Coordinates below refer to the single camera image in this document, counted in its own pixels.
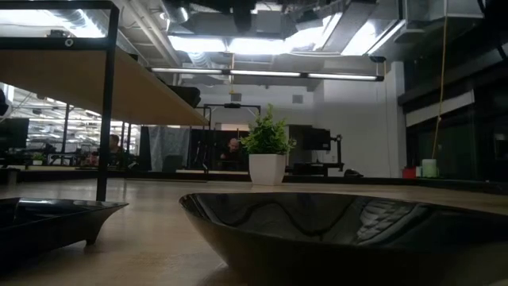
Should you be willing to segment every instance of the red object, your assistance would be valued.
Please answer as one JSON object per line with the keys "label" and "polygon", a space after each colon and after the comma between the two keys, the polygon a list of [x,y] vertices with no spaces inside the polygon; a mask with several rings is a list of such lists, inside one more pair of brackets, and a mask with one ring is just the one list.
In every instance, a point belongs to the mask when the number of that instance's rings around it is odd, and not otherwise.
{"label": "red object", "polygon": [[404,168],[402,170],[402,178],[404,178],[404,179],[416,179],[416,167]]}

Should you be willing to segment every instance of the white pot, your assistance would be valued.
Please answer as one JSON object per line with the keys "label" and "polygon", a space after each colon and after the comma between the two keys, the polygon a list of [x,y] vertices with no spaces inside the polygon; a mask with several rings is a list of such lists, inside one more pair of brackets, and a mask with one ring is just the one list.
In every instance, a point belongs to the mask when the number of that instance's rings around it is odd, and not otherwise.
{"label": "white pot", "polygon": [[251,154],[248,156],[248,170],[254,184],[281,184],[286,171],[286,157],[276,154]]}

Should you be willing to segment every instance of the office desk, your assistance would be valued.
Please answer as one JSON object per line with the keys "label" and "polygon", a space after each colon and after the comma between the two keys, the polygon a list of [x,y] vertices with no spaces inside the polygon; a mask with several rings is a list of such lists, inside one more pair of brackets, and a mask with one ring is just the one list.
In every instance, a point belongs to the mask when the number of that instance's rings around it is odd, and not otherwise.
{"label": "office desk", "polygon": [[[94,199],[95,180],[0,186],[0,197]],[[130,205],[112,215],[96,245],[84,242],[39,257],[2,278],[2,285],[244,285],[187,220],[178,199],[195,192],[308,191],[361,194],[466,207],[508,215],[508,197],[431,187],[358,184],[283,184],[241,182],[163,182],[116,180],[107,200]]]}

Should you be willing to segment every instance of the black dish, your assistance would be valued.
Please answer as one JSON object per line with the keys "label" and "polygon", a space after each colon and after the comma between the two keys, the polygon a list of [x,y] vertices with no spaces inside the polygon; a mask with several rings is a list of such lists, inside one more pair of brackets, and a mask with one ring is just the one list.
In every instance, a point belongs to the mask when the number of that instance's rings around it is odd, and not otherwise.
{"label": "black dish", "polygon": [[187,217],[251,284],[489,285],[508,217],[356,195],[191,194]]}
{"label": "black dish", "polygon": [[72,243],[95,243],[102,224],[127,203],[0,199],[0,265]]}

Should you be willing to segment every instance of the wooden shelf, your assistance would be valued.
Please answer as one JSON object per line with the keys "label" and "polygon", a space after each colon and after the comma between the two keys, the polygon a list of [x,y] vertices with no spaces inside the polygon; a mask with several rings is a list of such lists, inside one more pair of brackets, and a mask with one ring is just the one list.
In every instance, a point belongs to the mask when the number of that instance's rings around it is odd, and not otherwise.
{"label": "wooden shelf", "polygon": [[[103,51],[1,50],[0,81],[79,108],[102,112]],[[145,125],[208,122],[119,48],[115,52],[115,120]]]}

